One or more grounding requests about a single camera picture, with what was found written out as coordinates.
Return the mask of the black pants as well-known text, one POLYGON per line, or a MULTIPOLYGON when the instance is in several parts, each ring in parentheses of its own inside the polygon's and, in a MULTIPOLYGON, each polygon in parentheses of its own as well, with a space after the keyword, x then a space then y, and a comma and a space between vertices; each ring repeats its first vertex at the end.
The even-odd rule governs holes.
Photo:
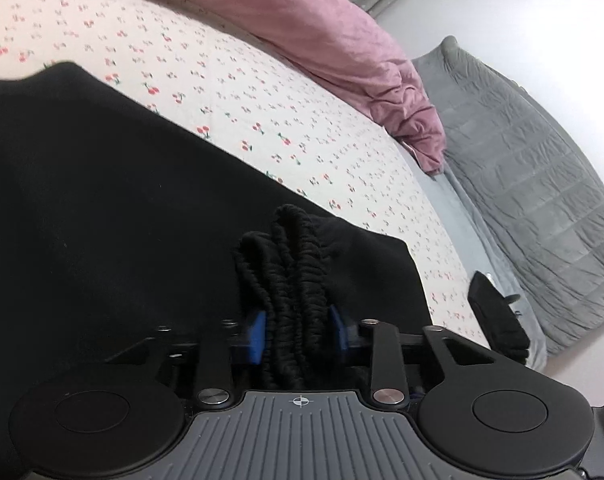
POLYGON ((163 454, 226 322, 266 312, 254 389, 337 390, 348 330, 431 318, 406 246, 331 216, 63 63, 0 80, 0 479, 163 454))

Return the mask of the folded black garment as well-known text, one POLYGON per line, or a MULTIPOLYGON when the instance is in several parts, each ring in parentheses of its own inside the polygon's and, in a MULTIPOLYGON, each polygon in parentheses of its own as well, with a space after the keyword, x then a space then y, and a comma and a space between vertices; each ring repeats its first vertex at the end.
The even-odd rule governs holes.
POLYGON ((511 361, 526 364, 531 341, 506 297, 478 271, 471 278, 467 297, 490 348, 511 361))

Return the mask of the cherry print bed sheet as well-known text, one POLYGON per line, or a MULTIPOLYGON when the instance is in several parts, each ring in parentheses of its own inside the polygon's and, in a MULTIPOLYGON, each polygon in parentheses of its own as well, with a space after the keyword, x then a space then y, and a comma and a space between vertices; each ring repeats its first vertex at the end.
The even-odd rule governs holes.
POLYGON ((422 171, 381 127, 183 0, 0 0, 0 79, 73 62, 349 222, 402 240, 432 321, 485 341, 422 171))

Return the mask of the grey quilted pillow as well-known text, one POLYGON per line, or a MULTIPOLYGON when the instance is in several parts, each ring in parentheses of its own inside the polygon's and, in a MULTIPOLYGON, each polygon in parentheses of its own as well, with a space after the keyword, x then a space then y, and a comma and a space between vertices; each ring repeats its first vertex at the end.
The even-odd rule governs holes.
POLYGON ((447 36, 416 58, 449 176, 530 304, 551 356, 604 324, 604 184, 530 94, 447 36))

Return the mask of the pink duvet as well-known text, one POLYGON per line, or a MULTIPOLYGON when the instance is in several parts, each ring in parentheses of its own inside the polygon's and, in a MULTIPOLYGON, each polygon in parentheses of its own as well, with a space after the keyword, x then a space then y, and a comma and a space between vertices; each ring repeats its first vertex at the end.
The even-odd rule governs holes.
POLYGON ((189 0, 269 44, 382 126, 426 174, 444 165, 445 132, 397 42, 349 0, 189 0))

